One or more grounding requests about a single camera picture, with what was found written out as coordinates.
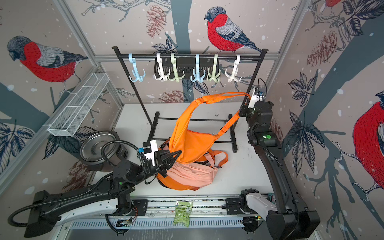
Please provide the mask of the orange sling bag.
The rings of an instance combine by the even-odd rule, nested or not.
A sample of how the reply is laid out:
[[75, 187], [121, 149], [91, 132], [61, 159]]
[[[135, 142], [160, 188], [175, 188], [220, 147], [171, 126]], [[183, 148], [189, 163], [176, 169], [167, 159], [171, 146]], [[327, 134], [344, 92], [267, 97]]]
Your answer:
[[183, 114], [178, 118], [169, 141], [169, 151], [171, 153], [176, 151], [183, 152], [177, 159], [178, 163], [189, 164], [197, 161], [200, 157], [206, 154], [215, 141], [224, 135], [240, 118], [239, 113], [237, 112], [217, 134], [198, 133], [188, 129], [194, 110], [201, 104], [214, 104], [225, 99], [240, 96], [245, 96], [247, 99], [251, 98], [247, 93], [228, 92], [203, 96], [191, 102]]

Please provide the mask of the pink waist bag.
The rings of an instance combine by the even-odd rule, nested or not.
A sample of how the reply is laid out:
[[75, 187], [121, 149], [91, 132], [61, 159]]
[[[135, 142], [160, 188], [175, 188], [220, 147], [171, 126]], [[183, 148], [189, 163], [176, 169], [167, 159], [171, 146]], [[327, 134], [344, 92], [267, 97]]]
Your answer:
[[182, 164], [176, 162], [171, 169], [167, 170], [165, 179], [171, 178], [177, 184], [202, 188], [214, 181], [217, 171], [215, 158], [205, 154], [193, 163]]

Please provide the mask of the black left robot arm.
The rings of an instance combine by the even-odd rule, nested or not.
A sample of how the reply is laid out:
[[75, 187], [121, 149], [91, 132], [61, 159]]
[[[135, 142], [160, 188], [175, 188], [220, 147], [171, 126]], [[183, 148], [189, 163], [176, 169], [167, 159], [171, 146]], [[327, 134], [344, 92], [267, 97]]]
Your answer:
[[[118, 164], [112, 163], [106, 156], [105, 149], [110, 145], [123, 144], [137, 152], [141, 164], [137, 165], [129, 160], [122, 160]], [[33, 204], [14, 211], [8, 217], [8, 224], [13, 227], [25, 228], [25, 237], [33, 238], [50, 232], [56, 224], [65, 219], [64, 215], [78, 217], [82, 207], [90, 207], [95, 203], [117, 200], [112, 207], [102, 210], [106, 220], [109, 216], [124, 216], [133, 214], [136, 218], [139, 209], [131, 200], [131, 193], [135, 186], [152, 176], [167, 176], [182, 151], [171, 153], [168, 150], [155, 152], [154, 160], [145, 157], [144, 152], [128, 141], [114, 140], [101, 148], [101, 155], [105, 162], [112, 166], [113, 171], [96, 184], [64, 194], [49, 194], [47, 191], [36, 193]]]

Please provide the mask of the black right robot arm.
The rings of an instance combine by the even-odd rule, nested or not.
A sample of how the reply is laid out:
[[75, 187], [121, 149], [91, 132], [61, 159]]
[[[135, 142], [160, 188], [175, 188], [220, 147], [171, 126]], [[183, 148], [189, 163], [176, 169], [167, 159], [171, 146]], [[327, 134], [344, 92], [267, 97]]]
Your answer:
[[212, 145], [240, 117], [245, 117], [249, 126], [249, 144], [254, 147], [267, 171], [276, 204], [261, 198], [255, 190], [245, 190], [241, 194], [242, 209], [257, 212], [266, 221], [274, 240], [299, 240], [310, 237], [320, 224], [320, 216], [316, 211], [309, 210], [289, 176], [282, 158], [282, 146], [271, 131], [273, 104], [258, 101], [243, 105], [215, 135], [190, 131], [188, 126], [194, 110], [201, 104], [210, 103], [212, 98], [209, 96], [193, 101], [177, 120], [173, 134], [163, 144], [163, 149], [170, 152], [181, 151], [182, 154], [165, 176], [158, 175], [159, 183], [178, 191], [195, 191], [209, 185], [218, 168], [222, 166], [221, 163], [215, 162], [216, 152], [212, 151]]

